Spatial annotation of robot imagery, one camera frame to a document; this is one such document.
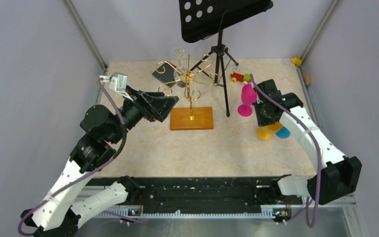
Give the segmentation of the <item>yellow plastic wine glass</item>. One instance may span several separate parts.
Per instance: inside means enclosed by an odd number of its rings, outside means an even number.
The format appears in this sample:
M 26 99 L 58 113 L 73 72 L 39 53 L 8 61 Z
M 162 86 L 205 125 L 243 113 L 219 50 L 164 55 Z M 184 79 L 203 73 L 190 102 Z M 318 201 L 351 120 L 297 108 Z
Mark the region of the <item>yellow plastic wine glass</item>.
M 271 125 L 261 126 L 258 127 L 256 130 L 256 135 L 260 140 L 268 141 L 270 140 L 273 135 L 278 132 L 283 125 L 280 122 L 276 122 Z

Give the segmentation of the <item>blue plastic wine glass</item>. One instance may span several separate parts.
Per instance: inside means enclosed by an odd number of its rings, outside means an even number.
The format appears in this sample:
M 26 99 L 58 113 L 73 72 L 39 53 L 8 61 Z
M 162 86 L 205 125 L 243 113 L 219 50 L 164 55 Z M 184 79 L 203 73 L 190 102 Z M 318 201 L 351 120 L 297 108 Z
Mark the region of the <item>blue plastic wine glass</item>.
M 281 139 L 286 139 L 291 135 L 291 133 L 286 127 L 283 126 L 275 133 L 275 135 Z

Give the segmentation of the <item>pink plastic wine glass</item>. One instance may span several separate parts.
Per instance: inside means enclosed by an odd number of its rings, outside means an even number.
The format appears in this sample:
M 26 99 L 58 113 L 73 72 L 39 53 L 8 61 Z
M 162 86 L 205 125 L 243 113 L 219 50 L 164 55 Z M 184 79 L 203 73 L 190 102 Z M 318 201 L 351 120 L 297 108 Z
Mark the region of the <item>pink plastic wine glass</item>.
M 237 108 L 237 112 L 242 117 L 249 117 L 253 113 L 252 105 L 257 101 L 257 93 L 251 83 L 242 87 L 241 101 L 242 104 Z

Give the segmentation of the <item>clear back wine glass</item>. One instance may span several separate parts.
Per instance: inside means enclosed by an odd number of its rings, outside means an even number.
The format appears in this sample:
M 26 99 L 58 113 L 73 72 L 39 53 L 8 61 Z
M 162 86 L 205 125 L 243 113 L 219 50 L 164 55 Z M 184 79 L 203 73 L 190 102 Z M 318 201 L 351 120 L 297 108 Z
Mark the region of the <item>clear back wine glass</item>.
M 189 56 L 189 53 L 182 47 L 174 47 L 170 51 L 170 57 L 176 62 L 175 68 L 178 70 L 173 70 L 174 80 L 180 79 L 181 75 L 184 75 L 187 72 L 189 66 Z

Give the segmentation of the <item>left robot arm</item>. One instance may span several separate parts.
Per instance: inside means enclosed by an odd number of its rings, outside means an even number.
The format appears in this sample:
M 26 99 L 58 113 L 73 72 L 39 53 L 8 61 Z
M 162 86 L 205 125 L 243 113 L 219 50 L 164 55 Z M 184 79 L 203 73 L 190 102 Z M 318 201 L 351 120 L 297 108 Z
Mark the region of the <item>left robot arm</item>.
M 128 132 L 142 119 L 163 122 L 179 101 L 162 92 L 127 88 L 122 107 L 112 113 L 104 105 L 87 110 L 80 127 L 85 134 L 71 151 L 61 175 L 45 198 L 23 211 L 20 225 L 34 227 L 36 237 L 72 237 L 88 220 L 116 204 L 133 204 L 139 185 L 129 176 L 82 201 L 77 196 L 88 182 L 125 147 Z

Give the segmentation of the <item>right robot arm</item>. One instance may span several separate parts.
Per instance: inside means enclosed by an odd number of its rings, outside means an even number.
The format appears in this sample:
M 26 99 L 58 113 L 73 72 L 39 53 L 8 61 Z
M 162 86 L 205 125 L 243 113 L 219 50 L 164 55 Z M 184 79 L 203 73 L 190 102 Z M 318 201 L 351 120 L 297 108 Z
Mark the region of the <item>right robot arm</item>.
M 269 190 L 275 203 L 289 196 L 308 197 L 325 205 L 356 191 L 362 163 L 348 157 L 314 123 L 301 99 L 294 93 L 282 94 L 273 79 L 252 85 L 257 94 L 254 103 L 259 127 L 282 124 L 302 147 L 316 174 L 284 175 Z

